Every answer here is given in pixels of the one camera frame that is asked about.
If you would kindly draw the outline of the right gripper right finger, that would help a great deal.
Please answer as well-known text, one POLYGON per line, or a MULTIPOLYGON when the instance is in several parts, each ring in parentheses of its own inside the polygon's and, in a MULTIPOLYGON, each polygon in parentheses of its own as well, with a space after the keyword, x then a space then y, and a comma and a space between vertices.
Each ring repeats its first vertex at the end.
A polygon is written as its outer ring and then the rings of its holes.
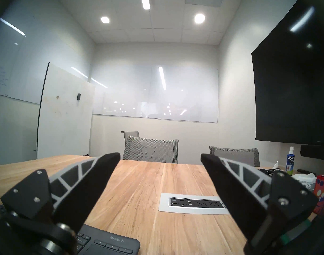
POLYGON ((309 216, 317 197, 288 174, 265 173, 239 162, 201 154, 217 194, 246 238, 245 254, 319 253, 319 223, 309 216))

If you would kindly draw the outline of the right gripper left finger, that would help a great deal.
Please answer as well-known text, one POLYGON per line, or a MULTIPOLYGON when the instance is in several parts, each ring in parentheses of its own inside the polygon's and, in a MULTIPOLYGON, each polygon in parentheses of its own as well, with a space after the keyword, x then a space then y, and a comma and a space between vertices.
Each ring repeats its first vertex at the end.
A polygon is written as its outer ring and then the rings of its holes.
POLYGON ((105 190, 121 159, 120 153, 105 154, 71 164, 48 177, 38 169, 18 182, 0 200, 10 225, 45 232, 57 223, 78 232, 105 190))

